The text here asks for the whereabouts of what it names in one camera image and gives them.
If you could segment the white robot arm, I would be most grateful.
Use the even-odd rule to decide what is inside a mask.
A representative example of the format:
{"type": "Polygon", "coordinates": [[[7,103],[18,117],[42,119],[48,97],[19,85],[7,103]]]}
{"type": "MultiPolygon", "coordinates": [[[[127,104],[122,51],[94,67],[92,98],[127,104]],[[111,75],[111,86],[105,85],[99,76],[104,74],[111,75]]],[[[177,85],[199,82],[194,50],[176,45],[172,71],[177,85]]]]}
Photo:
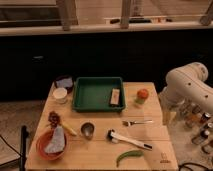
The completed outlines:
{"type": "Polygon", "coordinates": [[[158,95],[164,125],[169,123],[172,112],[186,100],[213,114],[213,88],[205,84],[207,78],[208,69],[200,62],[177,67],[167,73],[166,86],[158,95]]]}

